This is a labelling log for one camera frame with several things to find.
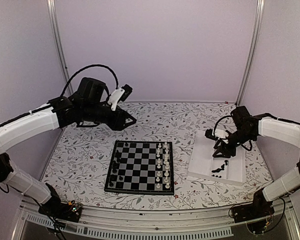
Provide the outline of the white plastic divided tray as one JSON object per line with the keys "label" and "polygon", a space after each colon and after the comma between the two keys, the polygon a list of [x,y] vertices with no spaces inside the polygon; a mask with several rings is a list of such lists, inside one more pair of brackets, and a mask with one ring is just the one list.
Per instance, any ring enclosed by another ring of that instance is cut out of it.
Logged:
{"label": "white plastic divided tray", "polygon": [[205,137],[204,131],[196,132],[187,179],[197,178],[242,186],[246,182],[246,151],[239,146],[234,157],[214,158],[214,145],[215,141]]}

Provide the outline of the black and grey chessboard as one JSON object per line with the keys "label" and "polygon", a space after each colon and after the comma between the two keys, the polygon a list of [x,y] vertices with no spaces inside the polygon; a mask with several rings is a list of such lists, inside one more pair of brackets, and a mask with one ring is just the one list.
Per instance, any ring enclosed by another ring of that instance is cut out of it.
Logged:
{"label": "black and grey chessboard", "polygon": [[[173,143],[171,141],[168,141],[172,160],[171,190],[167,192],[155,190],[156,150],[158,143],[164,142],[116,140],[105,180],[104,191],[135,195],[174,195]],[[119,168],[116,168],[117,173],[113,173],[113,164],[117,163],[116,150],[121,152],[121,161]],[[116,175],[116,181],[110,180],[111,175]]]}

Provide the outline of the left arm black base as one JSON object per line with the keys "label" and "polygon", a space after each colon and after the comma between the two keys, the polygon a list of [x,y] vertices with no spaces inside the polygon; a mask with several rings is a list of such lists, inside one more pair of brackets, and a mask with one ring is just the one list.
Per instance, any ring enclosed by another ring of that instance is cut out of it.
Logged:
{"label": "left arm black base", "polygon": [[74,200],[61,202],[51,198],[39,207],[38,212],[51,218],[78,223],[82,214],[82,207],[81,203]]}

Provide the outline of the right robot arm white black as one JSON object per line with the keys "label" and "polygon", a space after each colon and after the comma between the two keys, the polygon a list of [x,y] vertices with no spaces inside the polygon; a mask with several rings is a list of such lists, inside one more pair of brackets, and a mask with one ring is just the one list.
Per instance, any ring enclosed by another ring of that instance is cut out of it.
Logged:
{"label": "right robot arm white black", "polygon": [[236,107],[228,118],[232,119],[235,131],[218,130],[215,125],[205,132],[206,138],[215,142],[214,158],[235,157],[239,146],[252,144],[258,138],[268,142],[273,140],[299,151],[299,159],[291,170],[254,193],[248,213],[252,218],[259,218],[274,200],[300,190],[300,123],[270,113],[251,115],[245,106]]}

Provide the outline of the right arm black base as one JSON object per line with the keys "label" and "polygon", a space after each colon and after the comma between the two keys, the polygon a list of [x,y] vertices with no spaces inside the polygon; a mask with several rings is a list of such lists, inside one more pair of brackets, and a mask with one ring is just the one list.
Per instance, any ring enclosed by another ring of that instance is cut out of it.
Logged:
{"label": "right arm black base", "polygon": [[273,222],[275,210],[272,202],[260,205],[259,203],[234,204],[228,211],[235,223],[246,223],[248,231],[260,235],[267,231]]}

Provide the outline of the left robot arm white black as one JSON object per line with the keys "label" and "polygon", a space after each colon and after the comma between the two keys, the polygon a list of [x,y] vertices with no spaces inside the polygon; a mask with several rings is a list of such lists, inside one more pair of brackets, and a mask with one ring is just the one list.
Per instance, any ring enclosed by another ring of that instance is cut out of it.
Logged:
{"label": "left robot arm white black", "polygon": [[133,89],[128,84],[117,87],[102,101],[103,93],[108,91],[104,82],[84,77],[71,96],[53,98],[34,110],[0,123],[0,183],[33,198],[53,217],[60,217],[65,211],[64,205],[54,188],[17,168],[7,151],[39,134],[71,124],[78,127],[83,122],[90,122],[92,127],[106,124],[113,131],[122,131],[135,124],[136,119],[118,106]]}

